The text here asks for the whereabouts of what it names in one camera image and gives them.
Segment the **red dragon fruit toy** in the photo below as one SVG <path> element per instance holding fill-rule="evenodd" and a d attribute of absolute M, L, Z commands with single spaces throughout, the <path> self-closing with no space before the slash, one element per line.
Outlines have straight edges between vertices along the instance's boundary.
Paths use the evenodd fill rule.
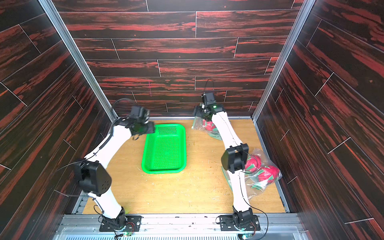
<path fill-rule="evenodd" d="M 208 132 L 208 133 L 213 133 L 213 132 L 217 131 L 217 128 L 212 121 L 203 120 L 201 130 Z"/>

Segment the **green perforated plastic tray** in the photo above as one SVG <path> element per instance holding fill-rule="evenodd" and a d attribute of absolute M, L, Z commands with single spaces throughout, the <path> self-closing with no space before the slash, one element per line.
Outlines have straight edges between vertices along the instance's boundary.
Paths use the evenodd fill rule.
<path fill-rule="evenodd" d="M 186 129 L 180 124 L 156 125 L 146 137 L 142 170 L 147 174 L 179 173 L 187 165 Z"/>

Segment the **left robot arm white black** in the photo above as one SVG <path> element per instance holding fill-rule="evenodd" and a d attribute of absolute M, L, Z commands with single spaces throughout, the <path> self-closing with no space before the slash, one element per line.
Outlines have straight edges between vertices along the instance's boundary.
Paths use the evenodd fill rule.
<path fill-rule="evenodd" d="M 154 132 L 154 122 L 146 118 L 118 118 L 112 122 L 106 138 L 75 163 L 74 173 L 78 186 L 102 211 L 102 223 L 115 231 L 122 231 L 128 220 L 124 208 L 112 192 L 112 177 L 107 172 L 107 167 L 117 151 L 132 136 Z"/>

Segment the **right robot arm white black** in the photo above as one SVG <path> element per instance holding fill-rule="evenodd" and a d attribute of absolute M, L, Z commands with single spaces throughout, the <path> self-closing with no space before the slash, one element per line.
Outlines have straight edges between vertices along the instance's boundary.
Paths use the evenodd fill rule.
<path fill-rule="evenodd" d="M 228 114 L 218 104 L 200 104 L 194 108 L 193 115 L 212 121 L 219 131 L 225 146 L 222 155 L 222 167 L 228 173 L 233 200 L 233 221 L 239 230 L 244 230 L 254 222 L 254 214 L 248 200 L 245 183 L 245 169 L 248 159 L 249 146 L 244 144 L 235 133 Z"/>

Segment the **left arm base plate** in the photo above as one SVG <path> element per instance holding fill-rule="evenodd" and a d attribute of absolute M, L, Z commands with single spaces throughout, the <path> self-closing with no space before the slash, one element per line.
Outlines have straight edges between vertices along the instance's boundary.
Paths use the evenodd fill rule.
<path fill-rule="evenodd" d="M 102 216 L 101 225 L 99 228 L 100 232 L 126 232 L 126 233 L 134 233 L 139 232 L 142 216 L 136 215 L 125 215 L 118 216 L 116 219 L 109 219 L 105 216 Z"/>

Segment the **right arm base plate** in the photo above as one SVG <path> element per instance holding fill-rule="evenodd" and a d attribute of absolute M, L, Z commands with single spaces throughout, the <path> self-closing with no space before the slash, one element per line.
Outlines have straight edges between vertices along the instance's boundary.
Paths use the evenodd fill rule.
<path fill-rule="evenodd" d="M 220 215 L 215 223 L 220 226 L 222 232 L 230 231 L 253 231 L 261 230 L 259 219 L 256 215 L 248 216 L 245 219 L 234 215 Z"/>

